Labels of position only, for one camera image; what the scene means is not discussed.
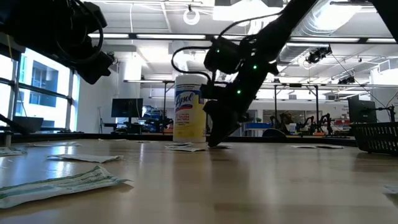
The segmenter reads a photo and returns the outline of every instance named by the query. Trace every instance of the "black monitor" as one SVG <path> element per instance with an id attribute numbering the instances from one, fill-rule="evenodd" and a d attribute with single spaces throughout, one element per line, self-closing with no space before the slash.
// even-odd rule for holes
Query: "black monitor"
<path id="1" fill-rule="evenodd" d="M 112 100 L 112 117 L 113 118 L 140 118 L 142 116 L 142 98 L 136 99 L 113 99 Z"/>
<path id="2" fill-rule="evenodd" d="M 373 101 L 348 98 L 349 120 L 352 123 L 376 123 L 376 104 Z"/>

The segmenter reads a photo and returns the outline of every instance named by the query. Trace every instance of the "plastic basket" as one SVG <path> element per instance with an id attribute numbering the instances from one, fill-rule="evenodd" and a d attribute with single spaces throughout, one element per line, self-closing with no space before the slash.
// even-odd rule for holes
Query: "plastic basket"
<path id="1" fill-rule="evenodd" d="M 360 150 L 398 156 L 398 122 L 350 126 Z"/>

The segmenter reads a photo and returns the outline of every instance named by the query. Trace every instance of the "wooden table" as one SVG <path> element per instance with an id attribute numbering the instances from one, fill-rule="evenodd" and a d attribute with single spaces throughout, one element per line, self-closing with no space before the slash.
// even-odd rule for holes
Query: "wooden table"
<path id="1" fill-rule="evenodd" d="M 0 157 L 0 186 L 86 172 L 91 162 L 51 161 L 47 154 L 124 155 L 101 164 L 134 182 L 0 210 L 20 223 L 397 223 L 382 194 L 398 185 L 398 159 L 356 148 L 295 149 L 286 144 L 229 143 L 232 149 L 177 152 L 164 142 L 77 140 L 81 147 L 29 148 Z"/>

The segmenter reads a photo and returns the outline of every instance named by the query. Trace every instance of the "cable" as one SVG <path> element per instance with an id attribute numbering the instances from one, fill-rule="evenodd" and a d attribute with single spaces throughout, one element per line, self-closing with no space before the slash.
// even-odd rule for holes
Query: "cable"
<path id="1" fill-rule="evenodd" d="M 339 65 L 344 69 L 344 71 L 346 71 L 346 73 L 347 74 L 349 74 L 349 72 L 347 71 L 347 69 L 345 69 L 345 67 L 340 63 L 340 61 L 339 60 L 337 60 L 337 58 L 333 55 L 333 54 L 331 54 L 334 58 L 335 58 L 335 60 L 339 63 Z M 365 87 L 363 87 L 362 86 L 362 84 L 360 84 L 355 78 L 354 78 L 354 80 L 356 81 L 356 83 L 358 83 L 365 91 L 367 91 L 367 93 L 369 93 L 369 95 L 371 95 L 377 102 L 379 102 L 383 107 L 385 107 L 385 108 L 387 108 L 383 103 L 381 103 L 380 102 L 380 100 L 378 100 L 369 90 L 367 90 Z M 391 116 L 390 116 L 390 112 L 387 110 L 387 114 L 388 114 L 388 117 L 390 118 L 390 121 L 391 121 Z"/>
<path id="2" fill-rule="evenodd" d="M 392 101 L 397 95 L 398 95 L 398 91 L 397 91 L 397 93 L 391 98 L 391 100 L 388 101 L 387 106 L 391 103 L 391 101 Z"/>
<path id="3" fill-rule="evenodd" d="M 256 20 L 256 19 L 263 19 L 263 18 L 267 18 L 267 17 L 270 17 L 270 16 L 278 16 L 278 15 L 281 15 L 282 12 L 283 12 L 283 10 L 280 11 L 280 12 L 274 13 L 274 14 L 269 14 L 269 15 L 265 15 L 265 16 L 257 16 L 257 17 L 253 17 L 253 18 L 249 18 L 249 19 L 243 19 L 243 20 L 241 20 L 241 21 L 233 22 L 231 25 L 229 25 L 229 26 L 226 27 L 223 31 L 221 31 L 220 34 L 218 34 L 218 37 L 221 37 L 221 36 L 224 35 L 228 30 L 230 30 L 230 28 L 232 28 L 232 27 L 234 27 L 234 26 L 236 26 L 236 25 L 238 25 L 238 24 L 240 24 L 240 23 L 242 23 L 242 22 L 253 21 L 253 20 Z"/>
<path id="4" fill-rule="evenodd" d="M 335 60 L 338 62 L 338 64 L 344 69 L 344 71 L 349 74 L 349 72 L 347 71 L 347 69 L 345 69 L 345 67 L 339 62 L 339 60 L 337 60 L 337 58 L 332 54 L 332 56 L 335 58 Z M 374 95 L 372 95 L 372 93 L 367 90 L 365 87 L 362 86 L 362 84 L 360 84 L 356 79 L 354 79 L 356 81 L 356 83 L 358 83 L 365 91 L 367 91 L 377 102 L 379 102 L 381 105 L 383 105 L 383 107 L 386 107 L 383 103 L 381 103 Z"/>
<path id="5" fill-rule="evenodd" d="M 132 4 L 130 4 L 130 30 L 132 31 Z"/>
<path id="6" fill-rule="evenodd" d="M 174 68 L 176 71 L 180 72 L 180 73 L 204 75 L 204 76 L 206 76 L 206 78 L 208 79 L 208 81 L 211 82 L 211 78 L 210 78 L 209 74 L 207 74 L 207 73 L 205 73 L 205 72 L 200 72 L 200 71 L 196 71 L 196 72 L 194 72 L 194 71 L 183 71 L 183 70 L 179 69 L 179 68 L 174 64 L 174 57 L 175 57 L 179 52 L 181 52 L 181 51 L 183 51 L 183 50 L 191 50 L 191 49 L 207 50 L 207 49 L 210 49 L 210 47 L 182 47 L 182 48 L 176 50 L 176 51 L 174 52 L 174 54 L 173 54 L 173 57 L 172 57 L 172 66 L 173 66 L 173 68 Z"/>
<path id="7" fill-rule="evenodd" d="M 140 7 L 144 7 L 146 9 L 150 9 L 150 10 L 153 10 L 153 11 L 160 11 L 160 12 L 163 12 L 163 11 L 165 11 L 165 12 L 185 12 L 186 11 L 186 9 L 165 9 L 165 10 L 163 10 L 163 9 L 155 9 L 155 8 L 149 7 L 149 6 L 145 5 L 145 4 L 136 4 L 136 5 L 140 6 Z M 202 12 L 203 14 L 211 12 L 211 10 L 206 10 L 206 9 L 197 9 L 197 10 L 199 12 Z"/>
<path id="8" fill-rule="evenodd" d="M 98 25 L 98 32 L 99 32 L 99 42 L 98 45 L 96 46 L 96 50 L 95 52 L 89 56 L 88 58 L 84 58 L 84 59 L 77 59 L 72 57 L 68 52 L 65 51 L 65 49 L 60 45 L 60 42 L 58 41 L 58 39 L 56 39 L 55 43 L 57 44 L 57 47 L 62 55 L 62 57 L 64 57 L 65 59 L 69 60 L 71 63 L 90 63 L 92 62 L 94 59 L 97 58 L 97 56 L 101 53 L 101 49 L 103 46 L 103 42 L 104 42 L 104 30 L 102 28 L 102 25 L 100 23 L 100 21 L 98 20 L 98 18 L 95 16 L 94 12 L 92 12 L 91 10 L 89 10 L 87 8 L 87 6 L 85 6 L 80 0 L 72 0 L 75 1 L 77 4 L 79 4 L 85 11 L 87 11 L 95 20 L 95 22 Z"/>

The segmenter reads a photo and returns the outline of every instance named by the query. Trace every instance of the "window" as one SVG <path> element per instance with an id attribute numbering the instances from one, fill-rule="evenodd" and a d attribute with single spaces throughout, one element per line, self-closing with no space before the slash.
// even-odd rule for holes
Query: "window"
<path id="1" fill-rule="evenodd" d="M 58 71 L 43 65 L 42 63 L 33 62 L 32 86 L 43 88 L 50 91 L 57 91 Z"/>
<path id="2" fill-rule="evenodd" d="M 54 125 L 55 125 L 55 121 L 43 120 L 42 127 L 43 128 L 54 128 Z"/>
<path id="3" fill-rule="evenodd" d="M 10 100 L 10 90 L 11 87 L 5 84 L 0 84 L 0 114 L 7 117 L 8 106 Z M 6 124 L 0 121 L 0 126 L 5 126 Z"/>
<path id="4" fill-rule="evenodd" d="M 19 94 L 17 95 L 17 106 L 15 110 L 15 115 L 16 116 L 25 116 L 24 114 L 24 98 L 25 98 L 25 93 L 23 91 L 20 91 Z"/>
<path id="5" fill-rule="evenodd" d="M 20 69 L 19 69 L 19 82 L 25 83 L 25 73 L 27 70 L 26 56 L 21 56 Z"/>
<path id="6" fill-rule="evenodd" d="M 68 95 L 69 79 L 70 69 L 58 62 L 29 49 L 22 54 L 19 70 L 20 83 Z M 33 104 L 40 104 L 39 98 L 43 96 L 34 95 L 31 98 L 34 98 Z"/>
<path id="7" fill-rule="evenodd" d="M 12 61 L 3 55 L 0 55 L 0 78 L 8 80 L 12 78 Z"/>
<path id="8" fill-rule="evenodd" d="M 43 93 L 36 93 L 36 92 L 30 93 L 29 97 L 30 104 L 55 107 L 56 102 L 57 102 L 57 97 L 55 96 L 48 96 Z"/>
<path id="9" fill-rule="evenodd" d="M 43 127 L 64 128 L 67 118 L 67 100 L 31 90 L 21 89 L 21 97 L 25 103 L 26 116 L 44 118 Z"/>

